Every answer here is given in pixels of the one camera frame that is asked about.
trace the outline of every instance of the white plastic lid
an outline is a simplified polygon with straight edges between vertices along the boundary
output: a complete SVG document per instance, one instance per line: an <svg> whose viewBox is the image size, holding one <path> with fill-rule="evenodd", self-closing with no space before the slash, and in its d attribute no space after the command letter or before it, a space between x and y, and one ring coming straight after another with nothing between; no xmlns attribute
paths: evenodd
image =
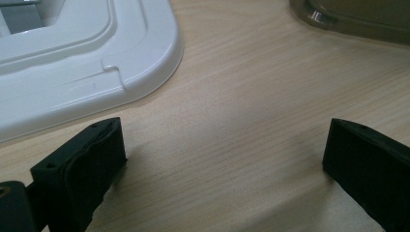
<svg viewBox="0 0 410 232"><path fill-rule="evenodd" d="M0 141L139 100L183 54L167 0L64 1L54 24L0 38Z"/></svg>

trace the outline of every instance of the wooden table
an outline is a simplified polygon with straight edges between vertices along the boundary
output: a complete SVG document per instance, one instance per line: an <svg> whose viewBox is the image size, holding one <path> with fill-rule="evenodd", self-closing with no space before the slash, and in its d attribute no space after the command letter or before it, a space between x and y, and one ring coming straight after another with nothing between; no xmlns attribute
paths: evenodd
<svg viewBox="0 0 410 232"><path fill-rule="evenodd" d="M129 161L87 231L382 231L321 168L332 118L410 145L410 49L298 20L287 0L172 0L176 73L141 101L0 143L0 181L121 117Z"/></svg>

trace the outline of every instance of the wood grain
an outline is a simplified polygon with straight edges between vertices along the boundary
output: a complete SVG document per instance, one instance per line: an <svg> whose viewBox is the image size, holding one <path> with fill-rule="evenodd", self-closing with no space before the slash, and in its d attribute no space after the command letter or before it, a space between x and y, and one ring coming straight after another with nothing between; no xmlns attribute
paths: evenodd
<svg viewBox="0 0 410 232"><path fill-rule="evenodd" d="M286 0L172 0L176 73L145 99L0 143L0 181L121 117L129 162L87 231L383 231L322 171L332 118L410 145L408 46L305 25Z"/></svg>

